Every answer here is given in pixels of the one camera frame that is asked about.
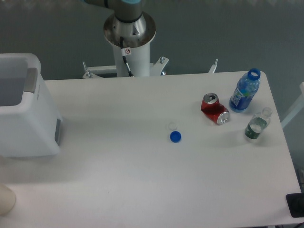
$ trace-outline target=soda can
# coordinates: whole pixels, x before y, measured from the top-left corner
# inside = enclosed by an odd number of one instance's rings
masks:
[[[219,97],[215,93],[204,95],[201,103],[202,112],[217,125],[222,125],[229,121],[229,110],[219,102]]]

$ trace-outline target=blue bottle cap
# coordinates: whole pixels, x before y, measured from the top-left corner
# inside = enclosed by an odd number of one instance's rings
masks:
[[[171,132],[170,139],[172,142],[178,143],[181,140],[181,133],[178,131]]]
[[[252,68],[248,71],[248,78],[250,80],[256,81],[261,77],[261,71],[257,68]]]

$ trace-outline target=warning sticker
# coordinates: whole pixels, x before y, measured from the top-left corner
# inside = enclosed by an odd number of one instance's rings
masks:
[[[132,54],[130,47],[126,47],[126,48],[123,48],[121,50],[122,50],[122,55],[123,56],[128,56],[128,55]]]

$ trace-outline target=plastic bottle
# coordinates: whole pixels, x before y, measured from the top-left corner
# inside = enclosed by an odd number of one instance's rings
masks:
[[[260,76],[261,72],[253,68],[238,81],[229,102],[229,106],[234,112],[240,113],[247,109],[260,86]]]
[[[262,112],[254,114],[245,129],[245,135],[250,139],[257,139],[269,125],[271,114],[272,110],[268,107],[264,108]]]

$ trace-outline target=white container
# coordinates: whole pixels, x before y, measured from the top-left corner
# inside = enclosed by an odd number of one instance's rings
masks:
[[[0,54],[0,155],[59,152],[62,117],[30,53]]]
[[[4,184],[0,184],[0,215],[5,215],[12,210],[15,203],[15,193]]]

